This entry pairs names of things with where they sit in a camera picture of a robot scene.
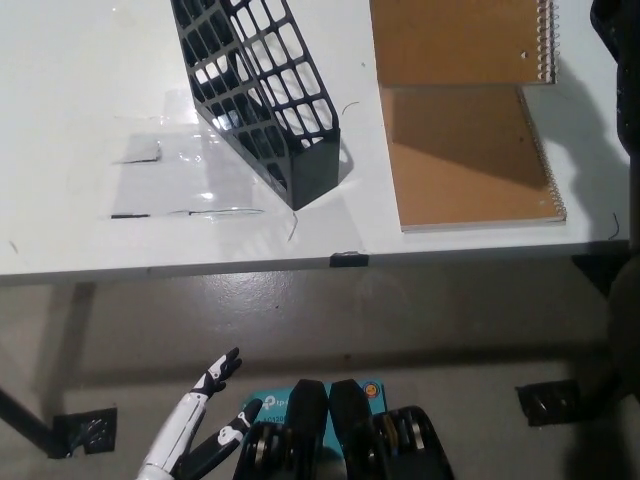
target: gray floor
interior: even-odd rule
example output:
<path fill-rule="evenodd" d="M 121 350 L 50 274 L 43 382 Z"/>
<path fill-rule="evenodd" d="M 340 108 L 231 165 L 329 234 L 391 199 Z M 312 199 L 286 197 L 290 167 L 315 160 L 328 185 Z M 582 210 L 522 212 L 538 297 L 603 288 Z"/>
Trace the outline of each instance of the gray floor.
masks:
<path fill-rule="evenodd" d="M 264 273 L 0 290 L 0 384 L 39 416 L 116 405 L 114 454 L 53 461 L 0 424 L 0 478 L 134 478 L 212 359 L 245 366 L 201 433 L 253 390 L 381 378 L 422 406 L 459 479 L 636 478 L 640 407 L 531 429 L 514 387 L 597 369 L 605 304 L 568 260 Z M 230 459 L 208 478 L 229 479 Z"/>

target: spiral notebook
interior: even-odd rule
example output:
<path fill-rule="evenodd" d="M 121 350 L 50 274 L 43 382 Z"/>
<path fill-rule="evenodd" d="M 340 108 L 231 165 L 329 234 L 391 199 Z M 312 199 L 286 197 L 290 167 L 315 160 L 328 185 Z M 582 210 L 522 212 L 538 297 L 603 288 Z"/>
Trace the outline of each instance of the spiral notebook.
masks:
<path fill-rule="evenodd" d="M 381 96 L 403 231 L 566 219 L 518 87 L 382 88 Z"/>
<path fill-rule="evenodd" d="M 384 87 L 555 83 L 553 0 L 371 0 Z"/>

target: robotic hand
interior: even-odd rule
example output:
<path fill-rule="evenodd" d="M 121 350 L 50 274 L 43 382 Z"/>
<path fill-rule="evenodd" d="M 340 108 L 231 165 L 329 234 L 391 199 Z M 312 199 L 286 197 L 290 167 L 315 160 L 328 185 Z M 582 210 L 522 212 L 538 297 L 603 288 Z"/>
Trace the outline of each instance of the robotic hand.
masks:
<path fill-rule="evenodd" d="M 156 437 L 137 480 L 199 480 L 222 463 L 242 442 L 262 408 L 253 400 L 227 426 L 192 452 L 191 442 L 214 393 L 226 387 L 242 360 L 234 348 L 220 357 L 176 405 Z"/>

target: plastic grid holder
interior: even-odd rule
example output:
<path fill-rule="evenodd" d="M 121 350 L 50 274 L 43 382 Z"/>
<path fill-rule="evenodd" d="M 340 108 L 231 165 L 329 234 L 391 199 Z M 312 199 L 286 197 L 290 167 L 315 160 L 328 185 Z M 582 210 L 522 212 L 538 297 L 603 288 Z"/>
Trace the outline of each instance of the plastic grid holder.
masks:
<path fill-rule="evenodd" d="M 171 0 L 198 112 L 291 208 L 338 185 L 338 115 L 286 0 Z"/>

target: notebook spiral binding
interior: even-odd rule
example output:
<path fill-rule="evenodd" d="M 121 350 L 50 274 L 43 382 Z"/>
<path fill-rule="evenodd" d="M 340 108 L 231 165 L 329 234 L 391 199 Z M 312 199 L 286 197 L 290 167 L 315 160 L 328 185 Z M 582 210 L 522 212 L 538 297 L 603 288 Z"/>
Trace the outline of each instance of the notebook spiral binding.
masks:
<path fill-rule="evenodd" d="M 538 2 L 538 79 L 555 83 L 558 57 L 558 6 L 553 0 Z"/>
<path fill-rule="evenodd" d="M 556 207 L 556 213 L 558 217 L 561 217 L 562 220 L 567 219 L 567 208 L 564 205 L 564 201 L 562 200 L 562 196 L 560 195 L 560 190 L 558 190 L 558 183 L 556 182 L 556 177 L 553 174 L 553 170 L 549 166 L 549 158 L 547 157 L 547 152 L 540 141 L 540 136 L 538 135 L 538 131 L 536 129 L 533 118 L 531 117 L 531 112 L 529 111 L 529 106 L 527 105 L 527 99 L 524 96 L 524 92 L 521 88 L 518 88 L 518 99 L 520 100 L 520 106 L 522 107 L 522 111 L 524 112 L 524 117 L 531 131 L 531 135 L 533 137 L 533 143 L 535 145 L 536 151 L 538 152 L 538 158 L 542 162 L 542 168 L 544 169 L 545 176 L 549 180 L 549 193 L 551 194 L 551 198 L 553 199 L 553 204 Z"/>

